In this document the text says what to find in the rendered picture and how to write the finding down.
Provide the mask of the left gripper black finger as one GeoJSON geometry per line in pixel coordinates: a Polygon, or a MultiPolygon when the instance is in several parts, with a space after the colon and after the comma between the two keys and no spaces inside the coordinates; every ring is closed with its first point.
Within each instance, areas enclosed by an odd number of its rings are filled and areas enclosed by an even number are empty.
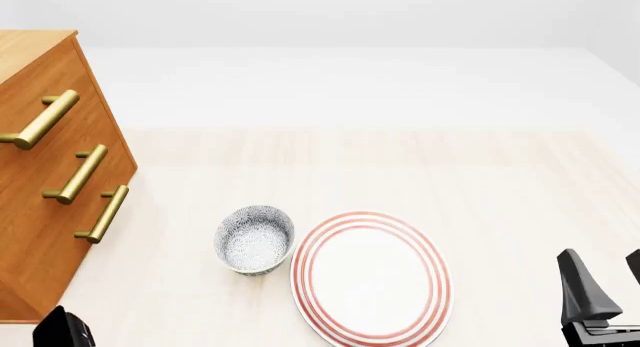
{"type": "Polygon", "coordinates": [[[96,347],[89,326],[61,305],[34,329],[33,347],[96,347]]]}

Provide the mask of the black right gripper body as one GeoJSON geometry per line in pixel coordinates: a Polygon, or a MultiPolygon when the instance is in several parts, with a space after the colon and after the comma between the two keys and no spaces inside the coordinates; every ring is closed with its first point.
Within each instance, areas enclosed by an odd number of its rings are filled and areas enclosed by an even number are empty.
{"type": "Polygon", "coordinates": [[[568,347],[640,347],[640,325],[609,325],[607,320],[561,319],[568,347]]]}

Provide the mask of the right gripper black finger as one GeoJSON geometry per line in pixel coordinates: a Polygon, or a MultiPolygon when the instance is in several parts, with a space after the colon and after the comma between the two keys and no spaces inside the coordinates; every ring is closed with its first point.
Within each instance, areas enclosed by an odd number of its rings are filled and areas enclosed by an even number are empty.
{"type": "Polygon", "coordinates": [[[594,280],[575,250],[563,250],[557,262],[563,297],[562,326],[580,322],[587,327],[608,327],[610,319],[623,313],[594,280]]]}
{"type": "Polygon", "coordinates": [[[626,256],[626,262],[635,280],[640,284],[640,249],[626,256]]]}

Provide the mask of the blue-white patterned bowl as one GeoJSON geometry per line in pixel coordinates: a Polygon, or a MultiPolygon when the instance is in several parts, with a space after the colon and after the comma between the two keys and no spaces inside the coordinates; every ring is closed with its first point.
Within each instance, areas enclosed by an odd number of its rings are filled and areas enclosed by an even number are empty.
{"type": "Polygon", "coordinates": [[[252,205],[225,217],[214,234],[217,258],[244,276],[269,274],[294,247],[295,228],[278,208],[252,205]]]}

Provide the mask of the wooden drawer front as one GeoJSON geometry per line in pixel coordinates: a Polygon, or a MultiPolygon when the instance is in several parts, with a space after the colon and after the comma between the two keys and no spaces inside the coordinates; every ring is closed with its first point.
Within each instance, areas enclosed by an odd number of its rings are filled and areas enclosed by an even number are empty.
{"type": "MultiPolygon", "coordinates": [[[[44,199],[44,190],[0,187],[0,323],[37,322],[55,307],[91,247],[74,232],[91,229],[108,203],[100,193],[128,184],[136,170],[117,133],[82,141],[105,145],[108,154],[70,205],[44,199]]],[[[67,181],[83,163],[75,159],[67,181]]]]}
{"type": "Polygon", "coordinates": [[[0,146],[0,282],[64,288],[103,238],[135,170],[95,93],[31,150],[0,146]]]}
{"type": "Polygon", "coordinates": [[[44,96],[76,91],[80,100],[30,150],[0,143],[0,187],[56,190],[62,187],[79,161],[75,151],[90,149],[83,142],[87,125],[100,107],[93,84],[72,40],[49,49],[13,76],[0,83],[0,133],[19,133],[46,106],[44,96]]]}

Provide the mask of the white plate with red rings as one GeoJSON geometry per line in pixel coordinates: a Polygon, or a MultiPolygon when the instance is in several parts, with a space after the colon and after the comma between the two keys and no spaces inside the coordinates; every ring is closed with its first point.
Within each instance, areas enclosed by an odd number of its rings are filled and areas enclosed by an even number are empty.
{"type": "Polygon", "coordinates": [[[292,255],[301,316],[334,347],[430,347],[453,312],[444,256],[420,229],[375,211],[330,217],[292,255]]]}

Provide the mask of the wooden cabinet with drawers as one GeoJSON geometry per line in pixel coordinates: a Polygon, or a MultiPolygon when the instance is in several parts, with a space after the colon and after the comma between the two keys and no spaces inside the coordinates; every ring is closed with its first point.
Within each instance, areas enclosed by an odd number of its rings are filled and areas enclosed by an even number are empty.
{"type": "MultiPolygon", "coordinates": [[[[117,127],[122,141],[128,149],[131,160],[134,161],[136,169],[137,164],[126,143],[126,140],[105,100],[101,88],[85,58],[76,38],[76,31],[73,30],[0,30],[0,83],[4,82],[14,73],[18,72],[36,58],[44,55],[55,46],[58,46],[64,40],[72,40],[74,46],[81,58],[86,72],[93,84],[95,93],[102,101],[104,108],[112,117],[114,125],[117,127]]],[[[2,323],[36,323],[36,322],[2,322],[2,323]]]]}

